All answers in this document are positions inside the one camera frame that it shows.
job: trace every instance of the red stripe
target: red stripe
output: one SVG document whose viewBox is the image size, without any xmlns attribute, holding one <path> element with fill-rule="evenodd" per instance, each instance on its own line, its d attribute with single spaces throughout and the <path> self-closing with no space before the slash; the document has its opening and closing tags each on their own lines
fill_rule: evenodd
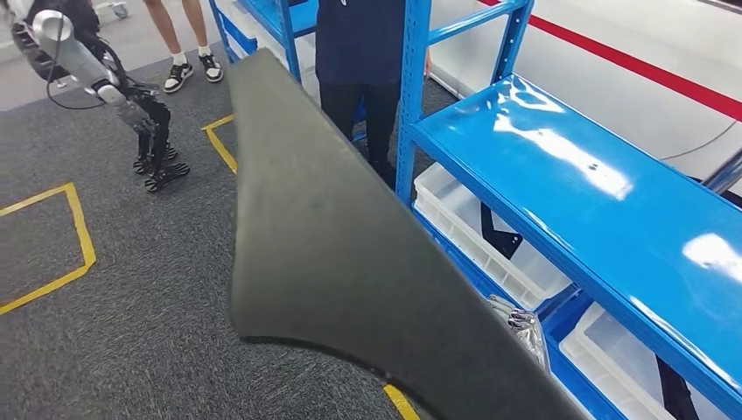
<svg viewBox="0 0 742 420">
<path fill-rule="evenodd" d="M 487 5 L 497 4 L 498 0 L 480 0 Z M 735 120 L 742 121 L 742 102 L 736 101 L 729 96 L 699 85 L 694 81 L 685 79 L 677 74 L 651 65 L 646 61 L 637 59 L 625 52 L 611 48 L 608 45 L 601 44 L 598 41 L 580 35 L 558 24 L 553 24 L 538 16 L 531 16 L 528 21 L 534 27 L 553 35 L 559 39 L 578 46 L 589 53 L 593 53 L 613 64 L 621 66 L 626 70 L 632 71 L 640 76 L 646 77 L 651 81 L 663 85 L 665 88 L 672 89 L 678 94 L 685 95 L 690 99 L 702 103 L 703 105 L 715 109 L 722 114 L 726 114 Z"/>
</svg>

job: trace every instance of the white sock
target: white sock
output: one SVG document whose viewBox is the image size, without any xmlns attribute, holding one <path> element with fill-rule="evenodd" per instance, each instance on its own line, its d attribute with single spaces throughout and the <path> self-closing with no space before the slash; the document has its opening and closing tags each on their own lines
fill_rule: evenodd
<svg viewBox="0 0 742 420">
<path fill-rule="evenodd" d="M 186 53 L 185 52 L 179 52 L 177 54 L 172 55 L 172 64 L 174 66 L 183 66 L 186 63 Z"/>
</svg>

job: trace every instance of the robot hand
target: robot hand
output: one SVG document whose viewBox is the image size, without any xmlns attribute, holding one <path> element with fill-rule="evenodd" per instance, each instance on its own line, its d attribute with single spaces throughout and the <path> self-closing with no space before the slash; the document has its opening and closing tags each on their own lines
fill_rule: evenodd
<svg viewBox="0 0 742 420">
<path fill-rule="evenodd" d="M 149 114 L 147 114 L 142 107 L 132 100 L 127 100 L 123 104 L 117 106 L 116 114 L 138 135 L 146 135 L 148 137 L 155 136 L 157 125 L 152 121 Z"/>
</svg>

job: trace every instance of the yellow tape marking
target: yellow tape marking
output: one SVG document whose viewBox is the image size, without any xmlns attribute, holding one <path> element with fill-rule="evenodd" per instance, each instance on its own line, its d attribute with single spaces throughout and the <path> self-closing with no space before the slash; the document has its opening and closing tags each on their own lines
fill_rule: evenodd
<svg viewBox="0 0 742 420">
<path fill-rule="evenodd" d="M 214 133 L 213 129 L 205 129 L 206 135 L 209 137 L 209 142 L 211 142 L 211 145 L 216 149 L 216 152 L 219 153 L 219 156 L 221 156 L 221 159 L 224 160 L 224 163 L 229 166 L 229 169 L 232 170 L 232 172 L 236 175 L 237 174 L 237 161 L 235 158 L 229 153 L 226 147 L 224 147 L 224 143 L 221 142 L 221 140 L 216 136 L 216 133 Z"/>
<path fill-rule="evenodd" d="M 224 125 L 226 123 L 229 123 L 230 121 L 232 121 L 234 119 L 235 119 L 235 115 L 234 114 L 229 114 L 229 115 L 225 116 L 224 118 L 220 118 L 220 119 L 218 119 L 218 120 L 216 120 L 216 121 L 214 121 L 214 122 L 212 122 L 210 124 L 207 124 L 206 126 L 204 126 L 202 128 L 202 130 L 214 130 L 217 127 L 220 127 L 221 125 Z"/>
<path fill-rule="evenodd" d="M 62 192 L 66 194 L 67 203 L 70 206 L 70 210 L 72 210 L 74 228 L 77 231 L 77 237 L 80 241 L 80 249 L 82 250 L 82 261 L 84 262 L 82 267 L 74 269 L 72 272 L 65 274 L 64 276 L 52 281 L 51 283 L 47 283 L 39 287 L 31 293 L 28 293 L 25 296 L 22 296 L 10 302 L 9 304 L 0 306 L 0 315 L 8 313 L 18 308 L 19 306 L 25 305 L 35 298 L 40 298 L 47 293 L 56 291 L 58 288 L 64 286 L 65 284 L 68 284 L 80 278 L 82 275 L 87 273 L 88 270 L 90 270 L 90 267 L 95 263 L 95 249 L 93 248 L 93 241 L 90 240 L 88 227 L 85 226 L 85 216 L 82 213 L 80 197 L 78 197 L 77 190 L 74 189 L 74 185 L 71 182 L 68 182 L 63 186 L 52 188 L 48 191 L 44 191 L 41 194 L 34 195 L 33 197 L 20 201 L 12 206 L 7 206 L 6 208 L 0 209 L 0 216 L 11 214 L 24 207 L 30 206 L 33 203 L 37 203 L 43 199 L 47 199 L 53 196 L 54 194 Z"/>
<path fill-rule="evenodd" d="M 392 401 L 392 403 L 396 407 L 396 410 L 399 411 L 399 414 L 402 415 L 402 418 L 404 420 L 420 420 L 420 417 L 415 412 L 415 409 L 412 408 L 410 402 L 407 401 L 407 398 L 404 397 L 399 389 L 393 387 L 392 385 L 387 385 L 384 387 L 384 392 L 387 393 L 389 400 Z"/>
<path fill-rule="evenodd" d="M 229 166 L 229 169 L 232 170 L 232 172 L 236 175 L 237 174 L 237 161 L 235 160 L 235 157 L 232 156 L 231 153 L 227 150 L 226 147 L 224 147 L 224 143 L 221 142 L 219 137 L 216 135 L 216 130 L 218 127 L 229 123 L 230 121 L 234 120 L 234 115 L 227 115 L 224 118 L 221 118 L 219 120 L 216 120 L 204 128 L 202 128 L 203 131 L 206 132 L 206 135 L 209 137 L 209 142 L 211 142 L 211 145 L 216 149 L 216 152 L 219 153 L 219 156 L 221 156 L 221 159 L 224 161 L 227 166 Z"/>
</svg>

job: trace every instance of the black pants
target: black pants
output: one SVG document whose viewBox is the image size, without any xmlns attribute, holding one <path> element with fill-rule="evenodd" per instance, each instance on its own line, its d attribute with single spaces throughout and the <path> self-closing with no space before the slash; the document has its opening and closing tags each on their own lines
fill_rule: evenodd
<svg viewBox="0 0 742 420">
<path fill-rule="evenodd" d="M 394 129 L 399 90 L 400 82 L 389 85 L 319 83 L 322 110 L 349 140 L 353 139 L 355 110 L 363 98 L 370 162 L 388 159 L 389 137 Z"/>
</svg>

